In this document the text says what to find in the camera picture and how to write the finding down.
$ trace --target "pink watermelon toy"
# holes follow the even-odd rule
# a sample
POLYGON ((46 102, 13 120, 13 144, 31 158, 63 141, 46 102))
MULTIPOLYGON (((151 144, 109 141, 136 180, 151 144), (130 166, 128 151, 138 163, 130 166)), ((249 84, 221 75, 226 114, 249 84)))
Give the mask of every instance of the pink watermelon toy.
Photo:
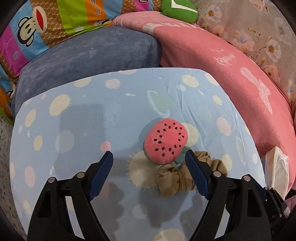
POLYGON ((143 149, 149 160, 165 165, 183 154, 187 140, 185 127, 176 120, 166 118, 159 121, 148 133, 143 149))

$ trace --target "light blue tablecloth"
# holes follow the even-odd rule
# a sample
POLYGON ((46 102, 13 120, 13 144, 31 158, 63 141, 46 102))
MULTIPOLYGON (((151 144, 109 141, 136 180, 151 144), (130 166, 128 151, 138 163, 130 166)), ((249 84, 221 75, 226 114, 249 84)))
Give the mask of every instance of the light blue tablecloth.
MULTIPOLYGON (((12 135, 13 197, 27 231, 37 198, 50 176, 71 178, 100 160, 114 165, 93 208, 111 241, 189 240, 206 200, 195 191, 164 199, 155 166, 144 156, 148 131, 173 118, 189 132, 187 146, 222 159, 228 175, 251 174, 264 186, 253 139, 229 97, 198 69, 150 68, 100 74, 51 89, 26 101, 12 135)), ((73 228, 80 233, 71 199, 73 228)), ((218 235, 227 225, 225 213, 218 235)))

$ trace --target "metal screw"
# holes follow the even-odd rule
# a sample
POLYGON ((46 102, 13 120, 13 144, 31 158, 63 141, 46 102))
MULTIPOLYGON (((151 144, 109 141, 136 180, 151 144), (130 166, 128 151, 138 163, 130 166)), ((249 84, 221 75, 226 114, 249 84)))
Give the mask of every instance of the metal screw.
POLYGON ((49 179, 48 179, 48 182, 49 183, 53 183, 55 181, 55 178, 54 177, 50 177, 49 179))
POLYGON ((251 180, 251 178, 250 178, 249 176, 245 175, 245 176, 244 176, 244 180, 245 180, 246 182, 249 182, 249 181, 251 180))
POLYGON ((78 178, 83 178, 85 176, 84 172, 79 172, 76 175, 78 178))
POLYGON ((215 177, 221 177, 221 172, 219 172, 219 171, 214 171, 213 174, 215 177))

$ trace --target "gray fabric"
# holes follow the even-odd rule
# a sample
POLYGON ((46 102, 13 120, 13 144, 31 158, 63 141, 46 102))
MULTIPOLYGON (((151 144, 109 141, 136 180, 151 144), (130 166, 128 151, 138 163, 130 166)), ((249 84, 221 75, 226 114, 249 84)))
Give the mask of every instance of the gray fabric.
POLYGON ((15 117, 26 100, 85 77, 159 67, 160 54, 154 37, 132 29, 108 27, 78 35, 50 48, 22 69, 11 111, 15 117))
POLYGON ((10 186, 9 149, 11 135, 12 126, 0 116, 0 206, 17 232, 23 238, 26 238, 26 233, 17 215, 10 186))

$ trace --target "green pillow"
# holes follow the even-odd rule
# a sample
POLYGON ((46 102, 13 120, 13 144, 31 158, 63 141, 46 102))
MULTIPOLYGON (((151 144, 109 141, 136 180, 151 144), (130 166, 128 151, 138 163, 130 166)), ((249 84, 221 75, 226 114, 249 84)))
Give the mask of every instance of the green pillow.
POLYGON ((161 0, 161 13, 186 23, 194 23, 198 18, 197 8, 189 0, 161 0))

